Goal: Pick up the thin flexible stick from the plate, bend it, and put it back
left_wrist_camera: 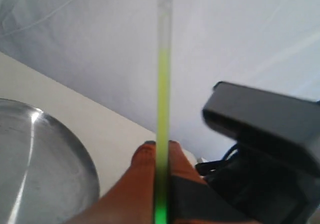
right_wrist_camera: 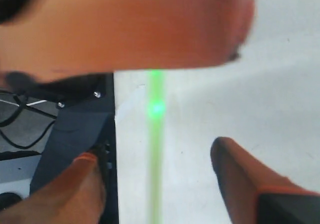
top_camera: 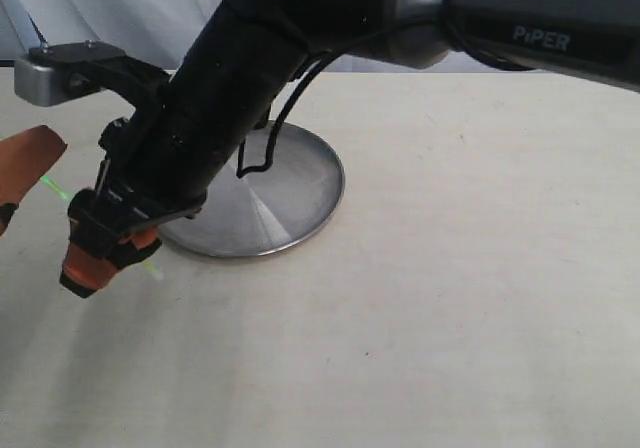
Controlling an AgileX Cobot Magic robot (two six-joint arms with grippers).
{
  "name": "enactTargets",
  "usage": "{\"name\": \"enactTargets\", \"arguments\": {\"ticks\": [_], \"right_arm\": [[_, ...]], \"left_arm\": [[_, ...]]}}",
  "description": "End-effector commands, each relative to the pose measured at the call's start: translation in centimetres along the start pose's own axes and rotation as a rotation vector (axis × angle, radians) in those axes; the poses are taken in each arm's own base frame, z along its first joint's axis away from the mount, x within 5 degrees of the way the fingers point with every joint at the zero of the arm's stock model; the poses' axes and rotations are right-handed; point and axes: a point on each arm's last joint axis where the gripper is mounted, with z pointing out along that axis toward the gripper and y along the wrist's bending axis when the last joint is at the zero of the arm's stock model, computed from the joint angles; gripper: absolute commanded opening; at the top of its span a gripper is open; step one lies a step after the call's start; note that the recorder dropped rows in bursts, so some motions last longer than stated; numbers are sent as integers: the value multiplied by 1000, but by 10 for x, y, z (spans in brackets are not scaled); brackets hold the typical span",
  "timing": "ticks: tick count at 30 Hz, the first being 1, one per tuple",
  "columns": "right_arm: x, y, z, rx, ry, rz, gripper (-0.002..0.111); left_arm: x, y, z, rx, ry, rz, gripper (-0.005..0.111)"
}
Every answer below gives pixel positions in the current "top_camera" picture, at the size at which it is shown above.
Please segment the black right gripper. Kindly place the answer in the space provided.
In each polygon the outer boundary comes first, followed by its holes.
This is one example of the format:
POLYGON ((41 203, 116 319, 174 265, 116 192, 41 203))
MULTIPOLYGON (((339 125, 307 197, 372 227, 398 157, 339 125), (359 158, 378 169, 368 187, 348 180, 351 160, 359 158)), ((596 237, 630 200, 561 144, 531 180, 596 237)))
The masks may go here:
POLYGON ((60 284, 87 299, 162 246, 157 230, 192 217, 205 202, 205 119, 194 112, 135 112, 111 122, 91 189, 69 205, 73 228, 60 284), (113 248, 112 263, 81 248, 113 248))

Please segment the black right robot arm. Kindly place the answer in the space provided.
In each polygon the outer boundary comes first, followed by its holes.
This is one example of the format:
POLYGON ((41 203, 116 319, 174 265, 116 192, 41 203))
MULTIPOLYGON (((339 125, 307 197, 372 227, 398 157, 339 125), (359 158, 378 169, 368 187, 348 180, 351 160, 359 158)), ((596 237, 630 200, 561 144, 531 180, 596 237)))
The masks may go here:
POLYGON ((639 87, 639 0, 222 0, 171 79, 111 124, 92 188, 74 196, 60 282, 87 298, 194 216, 286 84, 344 54, 423 69, 451 51, 511 72, 639 87))

